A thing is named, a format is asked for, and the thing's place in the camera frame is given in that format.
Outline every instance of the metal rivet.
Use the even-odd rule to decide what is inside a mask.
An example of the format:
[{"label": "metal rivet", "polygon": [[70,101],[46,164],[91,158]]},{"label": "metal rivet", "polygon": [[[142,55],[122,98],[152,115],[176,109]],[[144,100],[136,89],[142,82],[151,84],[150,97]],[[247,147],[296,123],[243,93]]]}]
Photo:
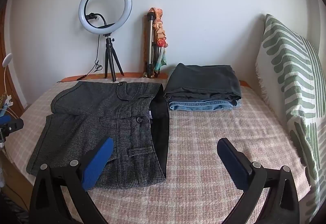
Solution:
[{"label": "metal rivet", "polygon": [[48,167],[48,165],[47,165],[46,163],[43,163],[43,164],[40,166],[40,169],[41,169],[41,170],[45,170],[47,167]]},{"label": "metal rivet", "polygon": [[259,162],[257,162],[257,161],[254,161],[252,163],[252,166],[255,167],[255,168],[257,168],[257,169],[259,169],[261,167],[261,164]]},{"label": "metal rivet", "polygon": [[289,172],[290,168],[288,166],[283,166],[283,170],[285,170],[286,172]]},{"label": "metal rivet", "polygon": [[72,160],[70,162],[70,166],[76,166],[76,165],[78,165],[78,161],[77,160]]}]

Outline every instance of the light blue denim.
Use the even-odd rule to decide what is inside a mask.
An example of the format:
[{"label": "light blue denim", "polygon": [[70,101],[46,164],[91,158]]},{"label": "light blue denim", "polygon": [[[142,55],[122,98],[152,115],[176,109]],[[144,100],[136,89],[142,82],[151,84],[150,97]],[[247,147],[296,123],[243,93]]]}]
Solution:
[{"label": "light blue denim", "polygon": [[241,100],[237,101],[237,105],[234,106],[231,102],[225,100],[202,100],[198,102],[170,102],[169,108],[171,110],[182,111],[216,111],[222,109],[232,109],[239,107]]}]

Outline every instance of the ring light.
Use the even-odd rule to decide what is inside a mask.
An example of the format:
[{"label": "ring light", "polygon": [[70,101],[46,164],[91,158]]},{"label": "ring light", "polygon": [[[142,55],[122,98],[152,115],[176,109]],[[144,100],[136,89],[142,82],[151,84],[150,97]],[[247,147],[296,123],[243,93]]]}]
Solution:
[{"label": "ring light", "polygon": [[105,25],[100,27],[95,27],[89,23],[89,21],[86,19],[86,5],[89,0],[81,0],[79,4],[78,9],[78,15],[79,20],[81,24],[84,26],[84,28],[94,34],[109,34],[114,32],[115,30],[119,29],[128,19],[130,13],[131,13],[131,7],[132,7],[132,0],[124,0],[124,10],[119,18],[119,20],[114,23],[113,25]]}]

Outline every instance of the plaid blanket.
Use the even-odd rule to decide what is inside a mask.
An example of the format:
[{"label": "plaid blanket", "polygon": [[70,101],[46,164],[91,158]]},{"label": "plaid blanket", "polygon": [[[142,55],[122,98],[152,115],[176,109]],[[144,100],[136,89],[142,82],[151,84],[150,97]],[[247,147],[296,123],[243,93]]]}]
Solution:
[{"label": "plaid blanket", "polygon": [[[165,80],[127,79],[118,81]],[[76,82],[57,83],[23,114],[25,126],[6,141],[6,152],[21,173],[34,183],[26,165],[51,114],[50,103],[61,91]],[[305,168],[292,142],[265,103],[248,87],[242,88],[242,106],[215,112],[170,112],[170,141],[167,180],[145,188],[107,190],[96,188],[89,194],[109,223],[221,223],[240,198],[219,159],[216,144],[227,137],[249,160],[264,167],[280,169],[288,165],[294,176],[299,199],[309,191]],[[248,223],[254,223],[264,203],[265,190]],[[74,217],[76,209],[64,188],[64,196]]]}]

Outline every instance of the green and white striped fabric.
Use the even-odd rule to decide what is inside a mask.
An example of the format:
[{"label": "green and white striped fabric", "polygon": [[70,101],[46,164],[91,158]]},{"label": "green and white striped fabric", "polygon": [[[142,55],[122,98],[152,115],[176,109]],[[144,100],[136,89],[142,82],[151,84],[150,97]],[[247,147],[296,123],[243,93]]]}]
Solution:
[{"label": "green and white striped fabric", "polygon": [[267,14],[256,70],[265,101],[307,167],[311,190],[300,202],[300,212],[308,223],[326,197],[326,84],[318,53]]}]

